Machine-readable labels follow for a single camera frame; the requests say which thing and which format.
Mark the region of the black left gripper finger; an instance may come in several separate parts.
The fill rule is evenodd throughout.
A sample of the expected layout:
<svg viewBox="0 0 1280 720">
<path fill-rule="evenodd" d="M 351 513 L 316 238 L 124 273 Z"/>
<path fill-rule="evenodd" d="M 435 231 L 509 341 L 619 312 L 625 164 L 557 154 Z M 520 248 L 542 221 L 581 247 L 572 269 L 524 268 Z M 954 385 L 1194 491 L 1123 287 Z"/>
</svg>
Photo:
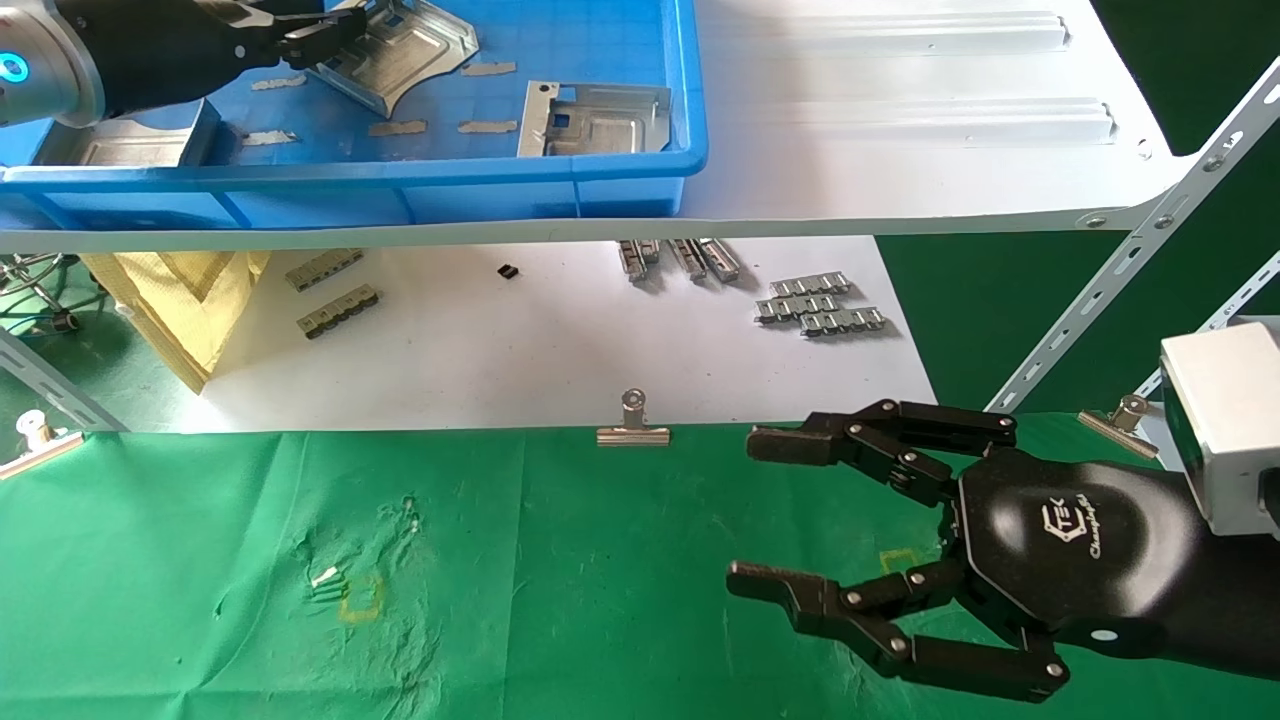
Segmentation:
<svg viewBox="0 0 1280 720">
<path fill-rule="evenodd" d="M 266 33 L 271 41 L 300 36 L 303 31 L 330 28 L 339 40 L 357 38 L 367 31 L 367 13 L 361 5 L 326 9 L 324 1 L 237 1 L 265 15 Z"/>
<path fill-rule="evenodd" d="M 282 61 L 302 70 L 332 60 L 337 55 L 337 36 L 288 35 L 274 38 L 270 49 Z"/>
</svg>

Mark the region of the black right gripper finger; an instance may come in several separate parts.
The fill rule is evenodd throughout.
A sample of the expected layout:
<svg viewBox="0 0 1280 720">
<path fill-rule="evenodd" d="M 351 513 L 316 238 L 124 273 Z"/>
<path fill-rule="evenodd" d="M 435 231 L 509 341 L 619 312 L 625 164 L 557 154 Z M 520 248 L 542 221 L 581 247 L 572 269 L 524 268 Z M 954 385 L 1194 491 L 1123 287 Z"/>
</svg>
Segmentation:
<svg viewBox="0 0 1280 720">
<path fill-rule="evenodd" d="M 845 646 L 883 678 L 918 685 L 1043 703 L 1069 679 L 1052 641 L 1027 630 L 1011 647 L 909 635 L 900 618 L 938 609 L 968 594 L 968 568 L 940 560 L 855 585 L 750 562 L 727 570 L 731 594 L 781 607 L 794 632 Z"/>
<path fill-rule="evenodd" d="M 804 466 L 847 465 L 922 506 L 957 496 L 959 480 L 932 450 L 982 457 L 1016 443 L 1012 416 L 932 404 L 881 400 L 855 413 L 812 413 L 799 427 L 753 427 L 751 460 Z"/>
</svg>

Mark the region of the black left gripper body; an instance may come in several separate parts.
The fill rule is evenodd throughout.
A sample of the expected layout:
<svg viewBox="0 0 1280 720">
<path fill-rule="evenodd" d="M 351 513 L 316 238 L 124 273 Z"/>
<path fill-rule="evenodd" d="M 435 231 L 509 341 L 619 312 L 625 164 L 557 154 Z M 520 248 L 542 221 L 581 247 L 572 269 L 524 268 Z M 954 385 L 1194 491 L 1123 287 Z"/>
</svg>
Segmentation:
<svg viewBox="0 0 1280 720">
<path fill-rule="evenodd" d="M 206 97 L 279 61 L 274 15 L 238 1 L 58 1 L 102 90 L 102 118 Z"/>
</svg>

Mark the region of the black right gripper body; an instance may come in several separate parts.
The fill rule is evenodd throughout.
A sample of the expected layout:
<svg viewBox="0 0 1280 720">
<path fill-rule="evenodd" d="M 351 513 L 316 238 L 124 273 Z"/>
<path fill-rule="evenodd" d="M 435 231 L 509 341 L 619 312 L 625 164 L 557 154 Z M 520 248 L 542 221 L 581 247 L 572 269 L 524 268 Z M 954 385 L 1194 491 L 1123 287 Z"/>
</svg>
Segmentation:
<svg viewBox="0 0 1280 720">
<path fill-rule="evenodd" d="M 1212 533 L 1180 475 L 1001 448 L 960 474 L 952 512 L 998 634 L 1277 678 L 1277 542 Z"/>
</svg>

